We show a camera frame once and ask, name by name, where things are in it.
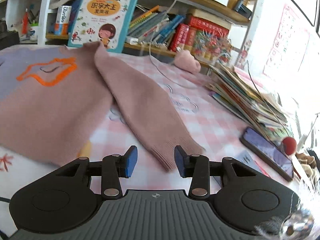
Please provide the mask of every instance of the black phone case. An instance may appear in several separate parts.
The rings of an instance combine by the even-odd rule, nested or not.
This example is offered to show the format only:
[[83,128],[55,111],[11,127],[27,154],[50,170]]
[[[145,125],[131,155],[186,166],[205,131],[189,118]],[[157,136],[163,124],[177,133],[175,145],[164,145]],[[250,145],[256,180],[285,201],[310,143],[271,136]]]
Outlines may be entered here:
[[287,173],[285,173],[281,168],[279,168],[272,160],[270,160],[267,156],[265,156],[260,150],[258,150],[255,146],[253,146],[251,143],[246,141],[244,139],[244,134],[247,132],[247,129],[245,129],[244,133],[242,134],[240,138],[240,142],[246,146],[249,150],[251,150],[253,153],[255,153],[260,159],[262,159],[266,164],[268,164],[271,168],[273,168],[276,172],[278,172],[281,177],[283,177],[286,181],[292,181],[293,180],[293,169],[292,169],[292,177],[290,177]]

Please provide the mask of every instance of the cartoon girl's hair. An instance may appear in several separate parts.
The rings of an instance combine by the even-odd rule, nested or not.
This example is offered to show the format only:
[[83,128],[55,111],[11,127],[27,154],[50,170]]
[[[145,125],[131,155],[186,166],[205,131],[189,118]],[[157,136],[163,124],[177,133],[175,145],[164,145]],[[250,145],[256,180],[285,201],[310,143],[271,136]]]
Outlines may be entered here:
[[111,35],[110,35],[109,39],[112,39],[116,35],[116,27],[114,27],[114,25],[112,25],[110,23],[102,25],[100,27],[99,31],[110,31]]

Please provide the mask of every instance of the gray ribbed plate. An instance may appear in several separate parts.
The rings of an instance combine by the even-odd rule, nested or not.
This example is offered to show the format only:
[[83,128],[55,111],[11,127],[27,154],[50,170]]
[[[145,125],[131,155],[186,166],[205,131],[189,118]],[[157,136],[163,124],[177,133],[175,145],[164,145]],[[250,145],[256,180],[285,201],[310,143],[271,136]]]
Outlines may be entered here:
[[19,230],[11,240],[246,240],[256,236],[222,223],[208,203],[191,200],[182,190],[129,190],[105,201],[84,225],[68,232],[42,235]]

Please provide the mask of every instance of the smartphone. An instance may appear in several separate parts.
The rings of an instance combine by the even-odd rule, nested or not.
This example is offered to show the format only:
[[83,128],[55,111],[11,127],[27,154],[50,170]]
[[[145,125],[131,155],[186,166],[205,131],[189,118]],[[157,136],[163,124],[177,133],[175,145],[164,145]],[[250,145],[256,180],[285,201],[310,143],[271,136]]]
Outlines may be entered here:
[[273,143],[268,142],[263,136],[247,127],[240,141],[249,150],[255,153],[266,164],[278,172],[285,180],[293,179],[292,161],[282,153]]

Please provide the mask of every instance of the pink plush toy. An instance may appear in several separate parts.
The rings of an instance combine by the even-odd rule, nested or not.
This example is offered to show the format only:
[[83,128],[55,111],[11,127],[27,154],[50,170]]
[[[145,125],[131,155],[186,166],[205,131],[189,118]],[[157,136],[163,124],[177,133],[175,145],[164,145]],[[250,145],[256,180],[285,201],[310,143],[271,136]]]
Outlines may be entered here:
[[179,51],[174,57],[173,63],[176,67],[193,74],[199,73],[201,69],[200,63],[195,60],[188,50]]

